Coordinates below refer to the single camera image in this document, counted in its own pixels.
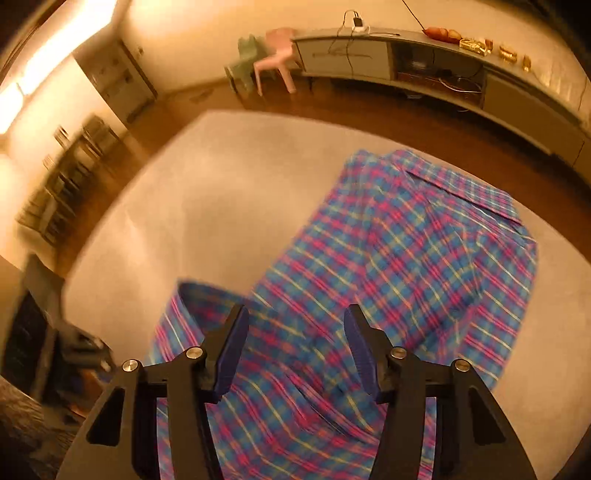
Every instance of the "wall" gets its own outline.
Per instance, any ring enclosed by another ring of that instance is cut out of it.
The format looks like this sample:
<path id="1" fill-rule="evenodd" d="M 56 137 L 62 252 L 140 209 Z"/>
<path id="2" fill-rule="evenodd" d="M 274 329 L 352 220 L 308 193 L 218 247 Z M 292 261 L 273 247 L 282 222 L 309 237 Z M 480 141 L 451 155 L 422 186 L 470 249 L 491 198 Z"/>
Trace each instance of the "wall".
<path id="1" fill-rule="evenodd" d="M 53 265 L 52 249 L 38 234 L 19 226 L 15 216 L 43 184 L 45 156 L 55 158 L 61 152 L 53 138 L 57 127 L 75 135 L 93 113 L 118 135 L 126 131 L 70 56 L 35 91 L 5 135 L 7 155 L 0 155 L 0 255 L 13 265 L 22 267 L 29 250 Z"/>
<path id="2" fill-rule="evenodd" d="M 82 10 L 85 0 L 66 0 L 47 21 L 29 38 L 18 57 L 12 64 L 10 71 L 2 82 L 8 85 L 22 73 L 25 65 L 33 54 L 39 50 L 55 33 L 61 30 Z"/>
<path id="3" fill-rule="evenodd" d="M 407 3 L 425 27 L 505 43 L 529 54 L 534 67 L 547 69 L 560 59 L 582 90 L 584 71 L 560 36 L 514 7 L 479 0 Z M 222 77 L 223 65 L 236 57 L 240 36 L 281 26 L 338 27 L 348 8 L 374 27 L 420 29 L 400 0 L 133 0 L 121 35 L 132 53 L 144 49 L 138 63 L 156 89 L 166 92 Z"/>
<path id="4" fill-rule="evenodd" d="M 56 68 L 37 89 L 8 131 L 7 153 L 34 188 L 46 174 L 43 159 L 59 155 L 53 133 L 61 125 L 69 135 L 97 114 L 121 135 L 125 126 L 92 86 L 72 56 Z"/>
<path id="5" fill-rule="evenodd" d="M 20 293 L 21 271 L 0 257 L 0 352 Z"/>
<path id="6" fill-rule="evenodd" d="M 26 172 L 9 156 L 0 154 L 0 255 L 17 268 L 23 268 L 28 253 L 34 251 L 43 263 L 52 267 L 51 246 L 38 233 L 15 221 L 31 192 Z"/>

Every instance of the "electrical cable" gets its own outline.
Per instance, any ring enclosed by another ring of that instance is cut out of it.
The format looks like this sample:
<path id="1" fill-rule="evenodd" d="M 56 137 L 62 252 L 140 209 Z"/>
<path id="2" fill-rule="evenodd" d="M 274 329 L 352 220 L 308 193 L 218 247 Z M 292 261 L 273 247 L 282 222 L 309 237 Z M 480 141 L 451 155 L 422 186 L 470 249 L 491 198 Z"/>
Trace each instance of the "electrical cable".
<path id="1" fill-rule="evenodd" d="M 583 93 L 581 93 L 581 98 L 579 100 L 579 107 L 577 108 L 577 110 L 581 110 L 581 104 L 583 103 L 583 96 L 585 94 L 585 90 L 587 90 L 587 83 L 589 82 L 589 79 L 585 79 L 585 86 L 583 87 Z"/>
<path id="2" fill-rule="evenodd" d="M 347 21 L 347 14 L 349 12 L 353 12 L 356 17 L 359 16 L 359 14 L 357 13 L 357 10 L 352 10 L 352 9 L 345 10 L 345 14 L 343 15 L 343 23 L 341 23 L 339 29 L 336 31 L 336 37 L 333 38 L 333 41 L 330 43 L 329 49 L 327 50 L 327 53 L 329 53 L 329 54 L 332 53 L 331 52 L 331 49 L 332 49 L 333 45 L 335 44 L 335 42 L 337 41 L 337 39 L 339 38 L 340 31 L 343 30 L 344 27 L 345 27 L 345 22 Z"/>
<path id="3" fill-rule="evenodd" d="M 421 22 L 419 22 L 417 16 L 413 13 L 412 10 L 410 10 L 410 7 L 406 4 L 406 2 L 404 0 L 402 0 L 402 3 L 405 5 L 406 8 L 408 8 L 408 11 L 414 17 L 414 19 L 418 22 L 418 24 L 421 25 L 421 29 L 425 30 L 425 27 L 423 27 L 423 24 Z"/>
<path id="4" fill-rule="evenodd" d="M 482 93 L 482 90 L 463 90 L 461 88 L 457 88 L 454 87 L 453 85 L 449 85 L 445 80 L 443 80 L 441 77 L 439 77 L 437 80 L 439 80 L 439 83 L 441 83 L 444 87 L 449 88 L 450 90 L 453 90 L 454 92 L 459 92 L 459 93 Z"/>
<path id="5" fill-rule="evenodd" d="M 347 56 L 347 61 L 349 62 L 349 67 L 351 68 L 351 76 L 353 76 L 353 64 L 351 63 L 351 59 L 349 58 L 349 44 L 353 38 L 353 29 L 351 29 L 351 35 L 349 35 L 349 39 L 347 40 L 347 44 L 345 45 L 345 55 Z"/>
<path id="6" fill-rule="evenodd" d="M 480 66 L 478 67 L 477 71 L 474 72 L 474 74 L 470 75 L 469 77 L 464 77 L 464 78 L 473 79 L 476 75 L 478 75 L 482 71 L 483 68 L 484 68 L 484 64 L 481 63 Z"/>

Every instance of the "pink plastic chair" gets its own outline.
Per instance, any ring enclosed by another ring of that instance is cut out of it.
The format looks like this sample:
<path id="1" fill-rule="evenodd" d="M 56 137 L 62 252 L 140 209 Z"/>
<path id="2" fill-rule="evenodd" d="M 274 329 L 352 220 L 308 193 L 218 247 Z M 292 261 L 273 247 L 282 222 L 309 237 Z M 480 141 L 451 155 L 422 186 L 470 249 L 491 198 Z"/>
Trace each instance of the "pink plastic chair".
<path id="1" fill-rule="evenodd" d="M 293 58 L 293 42 L 292 37 L 296 34 L 293 28 L 283 27 L 276 28 L 275 30 L 269 30 L 265 34 L 265 45 L 270 49 L 275 50 L 273 55 L 270 55 L 262 60 L 257 60 L 253 66 L 255 69 L 256 77 L 256 88 L 258 89 L 259 95 L 262 96 L 261 87 L 261 71 L 262 70 L 279 70 L 281 77 L 285 82 L 287 91 L 294 93 L 296 86 L 291 78 L 291 73 L 285 63 Z"/>

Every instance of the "ceiling light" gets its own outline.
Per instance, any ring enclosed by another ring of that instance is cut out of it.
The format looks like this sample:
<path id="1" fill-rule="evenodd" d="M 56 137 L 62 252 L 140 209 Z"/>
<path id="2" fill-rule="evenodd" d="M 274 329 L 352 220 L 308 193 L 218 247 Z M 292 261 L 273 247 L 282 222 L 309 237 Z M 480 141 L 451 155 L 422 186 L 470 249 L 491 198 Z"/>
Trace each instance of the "ceiling light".
<path id="1" fill-rule="evenodd" d="M 27 62 L 18 81 L 30 95 L 79 45 L 109 24 L 117 0 L 86 0 L 81 12 L 53 35 Z"/>
<path id="2" fill-rule="evenodd" d="M 22 93 L 16 83 L 11 83 L 0 93 L 0 134 L 6 133 L 22 108 Z"/>

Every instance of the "plaid shirt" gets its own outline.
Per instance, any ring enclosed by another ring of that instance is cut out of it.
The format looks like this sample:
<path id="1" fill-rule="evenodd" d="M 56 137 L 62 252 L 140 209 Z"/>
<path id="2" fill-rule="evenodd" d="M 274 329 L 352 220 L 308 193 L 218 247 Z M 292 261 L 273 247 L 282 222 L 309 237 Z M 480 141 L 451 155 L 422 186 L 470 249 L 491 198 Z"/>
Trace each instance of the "plaid shirt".
<path id="1" fill-rule="evenodd" d="M 524 316 L 536 245 L 511 198 L 401 150 L 366 151 L 248 299 L 179 284 L 150 363 L 198 345 L 245 303 L 251 327 L 231 391 L 207 406 L 226 479 L 366 479 L 385 418 L 361 387 L 343 330 L 360 304 L 393 345 L 440 364 L 469 360 L 489 388 Z M 163 478 L 172 478 L 165 402 Z M 434 402 L 419 478 L 430 478 Z"/>

